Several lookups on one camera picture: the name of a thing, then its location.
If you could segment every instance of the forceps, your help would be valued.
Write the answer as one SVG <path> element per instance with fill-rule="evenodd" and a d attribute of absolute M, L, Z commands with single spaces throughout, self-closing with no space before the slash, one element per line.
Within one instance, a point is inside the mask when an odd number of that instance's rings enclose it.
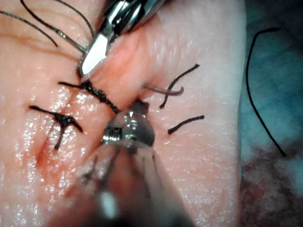
<path fill-rule="evenodd" d="M 149 103 L 136 100 L 108 122 L 102 145 L 95 150 L 96 177 L 89 177 L 96 185 L 89 217 L 79 226 L 195 226 L 152 149 L 155 133 L 148 109 Z"/>
<path fill-rule="evenodd" d="M 103 22 L 78 65 L 79 75 L 88 79 L 107 57 L 112 42 L 122 34 L 141 26 L 160 8 L 165 0 L 107 1 Z"/>

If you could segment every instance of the pale skin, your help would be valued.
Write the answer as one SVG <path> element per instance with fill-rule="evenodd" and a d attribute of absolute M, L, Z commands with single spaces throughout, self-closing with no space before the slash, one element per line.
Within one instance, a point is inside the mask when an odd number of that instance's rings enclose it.
<path fill-rule="evenodd" d="M 98 26 L 103 1 L 67 0 Z M 61 4 L 27 0 L 48 23 L 80 45 L 91 37 L 81 18 Z M 34 22 L 17 0 L 0 9 Z M 148 101 L 154 149 L 197 226 L 237 226 L 238 105 L 245 58 L 245 8 L 241 0 L 171 0 L 147 24 L 120 37 L 92 75 L 120 109 L 137 97 Z M 114 113 L 87 92 L 58 85 L 79 84 L 81 53 L 40 26 L 60 49 L 33 28 L 0 15 L 0 225 L 46 226 L 83 163 L 99 146 Z M 144 82 L 167 87 L 180 73 L 201 66 L 175 87 L 170 97 L 142 89 Z M 29 105 L 69 114 L 84 133 L 69 126 L 58 150 L 59 125 Z M 167 129 L 190 117 L 204 120 Z"/>

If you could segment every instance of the loose black thread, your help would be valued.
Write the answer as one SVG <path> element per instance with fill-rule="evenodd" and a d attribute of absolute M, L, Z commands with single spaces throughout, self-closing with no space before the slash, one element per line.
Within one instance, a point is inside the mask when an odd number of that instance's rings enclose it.
<path fill-rule="evenodd" d="M 41 24 L 43 24 L 44 26 L 46 26 L 47 28 L 53 30 L 54 32 L 56 32 L 59 36 L 61 36 L 63 39 L 67 40 L 70 44 L 72 44 L 75 48 L 77 48 L 78 50 L 80 50 L 82 53 L 86 53 L 86 49 L 84 47 L 82 47 L 81 45 L 79 45 L 78 43 L 76 43 L 74 40 L 72 40 L 68 35 L 66 35 L 63 31 L 61 31 L 60 29 L 46 23 L 45 21 L 43 21 L 40 17 L 38 17 L 33 11 L 31 11 L 27 5 L 25 4 L 25 2 L 23 0 L 20 0 L 21 4 L 24 6 L 24 8 L 27 10 L 27 12 L 29 12 L 29 14 L 36 19 L 38 22 L 40 22 Z"/>
<path fill-rule="evenodd" d="M 185 121 L 182 121 L 181 123 L 179 123 L 178 125 L 176 125 L 175 127 L 168 129 L 168 134 L 171 135 L 173 134 L 175 131 L 177 131 L 180 127 L 182 127 L 183 125 L 196 121 L 196 120 L 201 120 L 204 119 L 204 115 L 198 116 L 198 117 L 193 117 L 193 118 L 189 118 Z"/>
<path fill-rule="evenodd" d="M 116 107 L 116 105 L 107 98 L 105 92 L 102 91 L 101 89 L 98 89 L 98 90 L 95 89 L 89 80 L 84 81 L 80 85 L 74 85 L 74 84 L 70 84 L 70 83 L 66 83 L 66 82 L 62 82 L 62 81 L 58 82 L 58 84 L 68 86 L 68 87 L 75 87 L 75 88 L 83 89 L 83 90 L 89 92 L 91 95 L 98 98 L 100 102 L 107 104 L 114 111 L 115 114 L 120 112 L 118 107 Z"/>
<path fill-rule="evenodd" d="M 72 10 L 75 11 L 76 13 L 78 13 L 78 15 L 79 15 L 80 17 L 82 17 L 82 19 L 85 21 L 86 25 L 89 27 L 89 31 L 90 31 L 90 33 L 91 33 L 91 36 L 92 36 L 92 37 L 95 36 L 94 29 L 93 29 L 93 27 L 91 26 L 91 24 L 89 23 L 89 20 L 87 20 L 87 18 L 86 18 L 79 10 L 77 10 L 75 7 L 69 5 L 69 4 L 66 3 L 65 1 L 61 1 L 61 0 L 54 0 L 54 1 L 56 1 L 56 2 L 58 2 L 58 3 L 61 3 L 61 4 L 65 5 L 65 6 L 67 6 L 68 8 L 72 9 Z"/>
<path fill-rule="evenodd" d="M 20 20 L 28 25 L 30 25 L 31 27 L 35 28 L 36 30 L 38 30 L 40 33 L 42 33 L 43 35 L 45 35 L 57 48 L 59 47 L 59 45 L 55 42 L 54 39 L 52 39 L 46 32 L 42 31 L 40 28 L 38 28 L 36 25 L 30 23 L 29 21 L 21 18 L 21 17 L 18 17 L 17 15 L 15 14 L 12 14 L 12 13 L 8 13 L 8 12 L 5 12 L 5 11 L 2 11 L 0 10 L 0 13 L 3 14 L 3 15 L 6 15 L 6 16 L 9 16 L 9 17 L 12 17 L 12 18 L 15 18 L 17 20 Z"/>
<path fill-rule="evenodd" d="M 261 30 L 259 32 L 257 32 L 252 40 L 252 44 L 250 46 L 250 52 L 248 54 L 248 58 L 247 58 L 247 64 L 246 64 L 246 69 L 245 69 L 245 80 L 246 80 L 246 88 L 247 88 L 247 94 L 248 94 L 248 98 L 250 100 L 250 104 L 255 112 L 255 114 L 257 115 L 259 121 L 261 122 L 263 128 L 265 129 L 266 133 L 268 134 L 268 136 L 270 137 L 270 139 L 273 141 L 273 143 L 275 144 L 275 146 L 278 148 L 278 150 L 280 151 L 280 153 L 282 154 L 282 156 L 286 156 L 286 153 L 281 149 L 281 147 L 279 146 L 279 144 L 276 142 L 276 140 L 274 139 L 274 137 L 271 135 L 271 133 L 269 132 L 267 126 L 265 125 L 262 117 L 260 116 L 254 102 L 252 101 L 252 97 L 251 97 L 251 93 L 250 93 L 250 87 L 249 87 L 249 81 L 248 81 L 248 71 L 249 71 L 249 65 L 250 65 L 250 58 L 251 58 L 251 54 L 252 54 L 252 50 L 253 50 L 253 47 L 256 43 L 256 39 L 257 37 L 260 35 L 260 34 L 263 34 L 263 33 L 268 33 L 268 32 L 276 32 L 276 31 L 279 31 L 280 28 L 277 28 L 277 27 L 272 27 L 272 28 L 269 28 L 269 29 L 265 29 L 265 30 Z"/>
<path fill-rule="evenodd" d="M 75 126 L 80 132 L 83 132 L 83 129 L 81 128 L 81 126 L 76 122 L 75 118 L 72 116 L 66 116 L 61 113 L 47 111 L 47 110 L 41 109 L 40 107 L 38 107 L 36 105 L 30 105 L 29 108 L 32 110 L 37 110 L 37 111 L 40 111 L 43 113 L 53 115 L 55 117 L 55 120 L 60 124 L 60 135 L 59 135 L 59 139 L 54 147 L 55 150 L 59 149 L 62 138 L 63 138 L 63 134 L 64 134 L 67 126 L 69 126 L 70 124 Z"/>
<path fill-rule="evenodd" d="M 181 75 L 179 75 L 177 78 L 175 78 L 172 83 L 169 85 L 168 87 L 168 91 L 172 90 L 172 88 L 174 87 L 174 85 L 178 82 L 178 80 L 180 80 L 183 76 L 189 74 L 190 72 L 194 71 L 195 69 L 197 69 L 200 65 L 199 64 L 196 64 L 194 67 L 190 68 L 189 70 L 183 72 Z M 163 109 L 166 102 L 167 102 L 167 99 L 168 99 L 168 95 L 165 95 L 165 98 L 164 98 L 164 101 L 163 103 L 159 106 L 160 109 Z"/>

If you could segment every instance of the surgical suture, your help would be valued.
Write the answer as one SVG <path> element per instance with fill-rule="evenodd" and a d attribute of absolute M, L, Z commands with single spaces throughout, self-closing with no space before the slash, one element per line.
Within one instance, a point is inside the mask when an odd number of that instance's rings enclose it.
<path fill-rule="evenodd" d="M 54 147 L 55 150 L 58 150 L 63 138 L 63 134 L 67 128 L 67 126 L 69 125 L 73 125 L 75 126 L 80 132 L 83 132 L 82 127 L 76 122 L 75 118 L 72 116 L 66 116 L 64 114 L 61 113 L 56 113 L 56 112 L 51 112 L 48 110 L 44 110 L 36 105 L 30 105 L 29 106 L 30 109 L 32 110 L 37 110 L 39 112 L 43 112 L 43 113 L 47 113 L 50 115 L 53 115 L 55 120 L 60 124 L 60 135 L 59 135 L 59 139 Z"/>
<path fill-rule="evenodd" d="M 74 85 L 74 84 L 70 84 L 70 83 L 66 83 L 66 82 L 62 82 L 62 81 L 58 82 L 58 84 L 68 86 L 68 87 L 75 87 L 75 88 L 83 89 L 83 90 L 89 92 L 91 95 L 98 98 L 100 102 L 107 104 L 114 111 L 115 114 L 120 112 L 118 107 L 116 107 L 116 105 L 107 98 L 105 92 L 102 91 L 101 89 L 95 89 L 89 80 L 84 81 L 80 85 Z"/>

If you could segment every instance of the skin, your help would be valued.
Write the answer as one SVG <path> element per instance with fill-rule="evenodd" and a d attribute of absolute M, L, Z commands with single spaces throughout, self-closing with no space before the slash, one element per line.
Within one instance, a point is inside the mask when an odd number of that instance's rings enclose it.
<path fill-rule="evenodd" d="M 102 0 L 67 2 L 98 27 Z M 90 42 L 84 22 L 68 8 L 53 1 L 26 3 L 80 45 Z M 0 8 L 38 25 L 16 0 L 1 1 Z M 114 114 L 88 93 L 57 84 L 80 83 L 78 50 L 41 25 L 60 49 L 22 22 L 4 15 L 0 20 L 0 225 L 47 226 Z M 147 24 L 120 37 L 91 77 L 120 109 L 137 97 L 150 103 L 154 149 L 197 226 L 239 225 L 237 128 L 245 25 L 241 0 L 168 1 Z M 184 94 L 170 97 L 163 110 L 163 95 L 142 90 L 144 82 L 167 87 L 196 63 L 201 67 L 174 88 L 183 86 Z M 54 150 L 59 125 L 29 105 L 74 116 L 84 133 L 69 126 Z M 167 134 L 202 114 L 204 120 Z"/>

